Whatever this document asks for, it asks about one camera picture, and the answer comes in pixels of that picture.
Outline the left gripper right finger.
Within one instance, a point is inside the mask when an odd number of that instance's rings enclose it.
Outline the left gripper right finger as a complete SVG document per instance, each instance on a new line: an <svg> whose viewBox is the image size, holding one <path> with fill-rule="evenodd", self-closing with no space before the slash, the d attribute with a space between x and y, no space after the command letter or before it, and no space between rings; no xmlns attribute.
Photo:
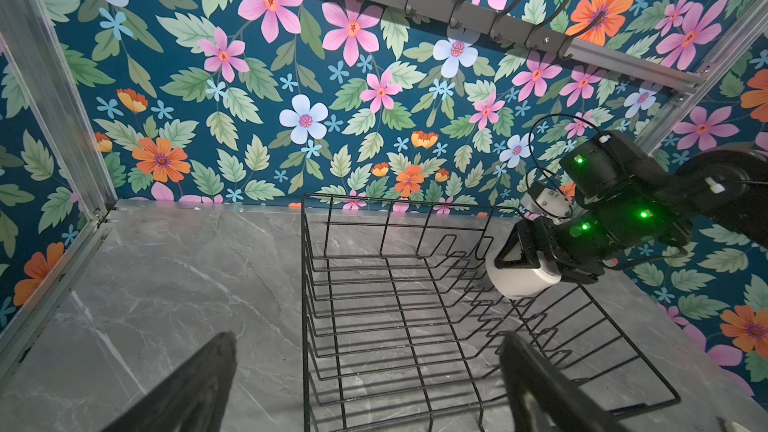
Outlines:
<svg viewBox="0 0 768 432"><path fill-rule="evenodd" d="M499 365L516 431L626 429L514 332L504 334Z"/></svg>

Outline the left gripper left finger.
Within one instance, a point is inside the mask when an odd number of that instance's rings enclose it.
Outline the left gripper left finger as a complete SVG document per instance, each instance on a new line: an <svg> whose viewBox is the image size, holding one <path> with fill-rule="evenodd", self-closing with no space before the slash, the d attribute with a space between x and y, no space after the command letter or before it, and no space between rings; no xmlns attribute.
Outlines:
<svg viewBox="0 0 768 432"><path fill-rule="evenodd" d="M236 368L236 337L219 333L105 430L218 431Z"/></svg>

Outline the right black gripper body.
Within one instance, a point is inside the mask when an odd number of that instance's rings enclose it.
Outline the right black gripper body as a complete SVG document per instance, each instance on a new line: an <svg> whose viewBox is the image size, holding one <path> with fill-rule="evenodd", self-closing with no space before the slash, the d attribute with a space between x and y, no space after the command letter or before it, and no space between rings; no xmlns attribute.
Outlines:
<svg viewBox="0 0 768 432"><path fill-rule="evenodd" d="M603 275L605 260L636 243L634 203L595 207L559 225L544 216L528 220L541 223L540 268L547 263L567 282L596 282Z"/></svg>

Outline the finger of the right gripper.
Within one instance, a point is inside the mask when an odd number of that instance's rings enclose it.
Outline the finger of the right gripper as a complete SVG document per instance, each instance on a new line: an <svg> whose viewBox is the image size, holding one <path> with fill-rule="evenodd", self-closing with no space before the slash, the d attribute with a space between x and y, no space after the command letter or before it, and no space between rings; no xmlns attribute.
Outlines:
<svg viewBox="0 0 768 432"><path fill-rule="evenodd" d="M518 221L512 228L506 242L495 254L493 265L498 270L539 269L541 223L528 219Z"/></svg>

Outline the white mug red inside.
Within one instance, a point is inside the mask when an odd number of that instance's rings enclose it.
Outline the white mug red inside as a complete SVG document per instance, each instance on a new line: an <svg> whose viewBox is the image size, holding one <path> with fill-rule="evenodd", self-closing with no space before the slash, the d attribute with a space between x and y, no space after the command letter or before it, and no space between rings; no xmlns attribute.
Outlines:
<svg viewBox="0 0 768 432"><path fill-rule="evenodd" d="M531 297L561 282L562 275L544 268L511 268L496 266L495 257L503 245L494 243L486 254L486 270L495 289L510 299Z"/></svg>

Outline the black wire dish rack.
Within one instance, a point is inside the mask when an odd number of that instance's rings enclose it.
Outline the black wire dish rack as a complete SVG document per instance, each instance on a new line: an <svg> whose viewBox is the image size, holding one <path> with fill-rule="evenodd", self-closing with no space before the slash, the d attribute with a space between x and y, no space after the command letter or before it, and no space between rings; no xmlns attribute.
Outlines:
<svg viewBox="0 0 768 432"><path fill-rule="evenodd" d="M585 286L507 298L487 268L507 225L491 209L338 192L301 200L303 427L504 431L506 333L620 420L679 392Z"/></svg>

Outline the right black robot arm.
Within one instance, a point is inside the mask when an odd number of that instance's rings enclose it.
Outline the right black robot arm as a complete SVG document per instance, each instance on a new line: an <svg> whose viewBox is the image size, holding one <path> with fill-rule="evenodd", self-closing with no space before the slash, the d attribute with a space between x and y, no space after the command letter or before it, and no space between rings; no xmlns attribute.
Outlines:
<svg viewBox="0 0 768 432"><path fill-rule="evenodd" d="M575 183L580 212L539 202L486 262L497 291L531 296L560 282L592 284L606 260L659 240L683 251L692 220L709 218L751 241L767 244L767 156L738 147L699 154L670 174L628 135L603 131L559 162Z"/></svg>

